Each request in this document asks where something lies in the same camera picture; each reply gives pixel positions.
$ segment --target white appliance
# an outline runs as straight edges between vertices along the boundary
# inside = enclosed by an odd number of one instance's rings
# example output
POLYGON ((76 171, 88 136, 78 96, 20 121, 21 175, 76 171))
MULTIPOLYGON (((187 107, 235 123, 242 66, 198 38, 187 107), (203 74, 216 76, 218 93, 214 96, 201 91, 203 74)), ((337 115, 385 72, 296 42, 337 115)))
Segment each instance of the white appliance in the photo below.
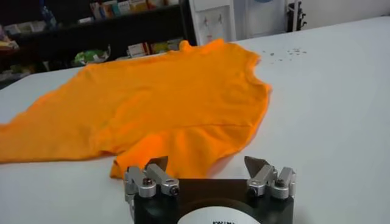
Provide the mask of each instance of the white appliance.
POLYGON ((198 45, 217 38, 236 41, 286 30, 287 0, 190 0, 190 7, 198 45))

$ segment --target product box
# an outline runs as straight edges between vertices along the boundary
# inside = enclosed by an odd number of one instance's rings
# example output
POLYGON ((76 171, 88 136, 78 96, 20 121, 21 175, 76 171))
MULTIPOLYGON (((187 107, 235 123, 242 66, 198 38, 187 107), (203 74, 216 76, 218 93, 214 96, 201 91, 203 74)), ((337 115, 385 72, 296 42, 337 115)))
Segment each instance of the product box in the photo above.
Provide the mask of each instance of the product box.
POLYGON ((164 0, 147 0, 147 7, 149 9, 156 9, 164 6, 164 0))
POLYGON ((147 10, 146 0, 129 0, 131 12, 142 12, 147 10))
POLYGON ((105 18, 112 18, 114 17, 114 11, 112 10, 112 5, 107 4, 106 2, 101 5, 103 12, 104 12, 104 17, 105 18))
POLYGON ((103 5, 109 5, 112 11, 113 16, 120 16, 121 12, 119 11, 118 2, 116 0, 104 2, 103 5))
POLYGON ((4 27, 4 30, 10 35, 21 33, 17 24, 12 24, 4 27))
POLYGON ((151 54, 149 46, 146 42, 130 45, 127 48, 127 52, 132 58, 143 57, 151 54))
POLYGON ((152 54, 160 54, 169 51, 167 41, 151 44, 152 54))
POLYGON ((127 0, 118 2, 118 8, 122 15, 130 13, 130 4, 127 0))
POLYGON ((170 51, 178 51, 179 50, 179 45, 180 42, 182 42, 183 38, 178 38, 178 39, 173 39, 173 40, 168 40, 168 49, 170 51))
POLYGON ((97 3, 97 2, 90 3, 90 8, 91 8, 92 14, 96 20, 102 18, 102 15, 101 15, 100 10, 99 10, 99 8, 100 8, 99 3, 97 3))

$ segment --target screw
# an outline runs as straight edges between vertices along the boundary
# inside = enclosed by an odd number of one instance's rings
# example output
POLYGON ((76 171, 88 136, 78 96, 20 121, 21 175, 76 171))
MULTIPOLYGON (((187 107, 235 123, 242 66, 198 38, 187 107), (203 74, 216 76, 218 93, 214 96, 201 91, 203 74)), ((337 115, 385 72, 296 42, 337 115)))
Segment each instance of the screw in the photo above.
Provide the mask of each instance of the screw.
POLYGON ((179 194, 179 188, 177 186, 173 186, 170 188, 169 193, 171 193, 172 196, 177 196, 179 194))
POLYGON ((277 187, 284 187, 285 186, 285 181, 283 179, 277 179, 277 180, 275 180, 275 186, 277 186, 277 187))
POLYGON ((146 177, 142 180, 142 184, 145 186, 151 185, 152 183, 153 183, 153 181, 149 177, 146 177))
POLYGON ((248 196, 251 197, 251 198, 254 198, 257 196, 257 191, 256 189, 254 188, 249 188, 248 189, 248 196))

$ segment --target white table surface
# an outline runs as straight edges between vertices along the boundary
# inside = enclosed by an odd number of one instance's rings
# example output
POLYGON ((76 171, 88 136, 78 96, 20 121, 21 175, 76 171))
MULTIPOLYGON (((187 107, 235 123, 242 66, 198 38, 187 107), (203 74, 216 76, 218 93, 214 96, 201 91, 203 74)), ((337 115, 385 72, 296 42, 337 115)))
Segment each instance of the white table surface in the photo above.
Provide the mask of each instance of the white table surface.
MULTIPOLYGON (((238 44, 263 55, 255 73, 273 92, 254 140, 213 178, 247 178, 244 155, 265 158, 297 173, 294 223, 388 223, 390 18, 238 44)), ((0 122, 77 70, 1 90, 0 122)), ((108 177, 112 161, 0 165, 0 223, 132 223, 122 182, 108 177)))

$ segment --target shelf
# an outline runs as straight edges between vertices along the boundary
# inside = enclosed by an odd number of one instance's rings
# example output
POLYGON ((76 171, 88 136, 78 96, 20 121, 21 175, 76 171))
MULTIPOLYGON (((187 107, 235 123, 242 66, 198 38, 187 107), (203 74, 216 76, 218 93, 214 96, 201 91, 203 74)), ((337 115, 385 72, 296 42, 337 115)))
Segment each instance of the shelf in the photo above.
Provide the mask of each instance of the shelf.
POLYGON ((101 24, 110 24, 110 23, 115 23, 117 21, 121 21, 124 19, 133 19, 136 17, 149 16, 149 15, 155 14, 155 13, 161 13, 161 12, 166 12, 166 11, 176 11, 176 10, 180 10, 180 4, 166 5, 166 6, 157 8, 157 9, 145 10, 143 12, 130 13, 130 14, 115 16, 115 17, 106 18, 106 19, 99 19, 99 20, 92 21, 90 23, 72 24, 70 26, 59 27, 55 30, 44 30, 44 31, 35 32, 35 33, 19 33, 16 35, 11 35, 10 38, 15 40, 16 42, 25 41, 25 40, 40 37, 43 35, 55 35, 55 34, 58 34, 61 32, 67 32, 67 31, 74 30, 74 29, 83 29, 85 27, 99 26, 101 24))

